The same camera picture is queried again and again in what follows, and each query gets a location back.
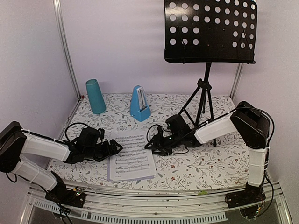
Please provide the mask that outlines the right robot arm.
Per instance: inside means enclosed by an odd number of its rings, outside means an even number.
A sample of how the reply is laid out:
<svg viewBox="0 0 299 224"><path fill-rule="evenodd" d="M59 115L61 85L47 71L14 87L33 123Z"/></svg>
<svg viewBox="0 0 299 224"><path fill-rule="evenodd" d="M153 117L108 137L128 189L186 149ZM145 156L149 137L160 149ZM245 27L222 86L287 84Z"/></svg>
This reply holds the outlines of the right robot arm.
<svg viewBox="0 0 299 224"><path fill-rule="evenodd" d="M169 117L166 124L166 130L156 126L157 133L147 138L145 146L159 156L161 168L180 168L176 175L161 181L161 187L244 186L244 190L226 194L228 207L252 203L258 203L259 210L263 207L274 134L269 114L242 101L235 109L192 128L181 115Z"/></svg>

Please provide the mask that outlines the black music stand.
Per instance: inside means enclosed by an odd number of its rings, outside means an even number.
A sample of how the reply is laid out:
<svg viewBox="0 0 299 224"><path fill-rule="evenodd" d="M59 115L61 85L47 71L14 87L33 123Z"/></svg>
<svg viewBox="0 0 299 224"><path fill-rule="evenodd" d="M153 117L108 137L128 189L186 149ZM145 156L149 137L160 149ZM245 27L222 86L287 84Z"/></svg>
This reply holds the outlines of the black music stand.
<svg viewBox="0 0 299 224"><path fill-rule="evenodd" d="M232 0L166 0L164 58L169 63L205 63L205 75L197 82L195 93L200 93L195 118L188 126L181 114L171 116L166 124L173 135L172 148L183 144L197 147L218 137L236 132L233 113L210 119L202 124L205 104L211 103L209 74L212 63L238 63L231 42Z"/></svg>

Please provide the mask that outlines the sheet music booklet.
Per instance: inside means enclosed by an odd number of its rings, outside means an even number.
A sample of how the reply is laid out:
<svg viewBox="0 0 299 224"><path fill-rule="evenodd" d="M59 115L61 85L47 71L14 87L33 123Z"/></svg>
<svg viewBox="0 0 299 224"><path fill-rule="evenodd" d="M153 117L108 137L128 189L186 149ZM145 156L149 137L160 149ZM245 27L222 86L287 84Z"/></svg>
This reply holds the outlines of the sheet music booklet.
<svg viewBox="0 0 299 224"><path fill-rule="evenodd" d="M107 179L111 182L151 179L156 174L153 154L145 149L146 131L122 131L110 134L122 150L109 158Z"/></svg>

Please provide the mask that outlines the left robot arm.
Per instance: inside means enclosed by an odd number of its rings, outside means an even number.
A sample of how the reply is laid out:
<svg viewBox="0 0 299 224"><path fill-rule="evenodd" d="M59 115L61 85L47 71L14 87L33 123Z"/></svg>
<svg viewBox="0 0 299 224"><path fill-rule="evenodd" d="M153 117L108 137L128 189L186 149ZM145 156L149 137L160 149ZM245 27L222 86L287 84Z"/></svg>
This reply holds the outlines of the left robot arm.
<svg viewBox="0 0 299 224"><path fill-rule="evenodd" d="M67 189L58 174L43 169L24 154L48 157L67 164L86 160L100 162L122 150L115 140L104 141L104 133L104 129L87 126L81 130L79 137L59 141L25 130L19 122L13 121L0 133L0 170L39 185L46 192L47 200L82 208L86 198L82 188Z"/></svg>

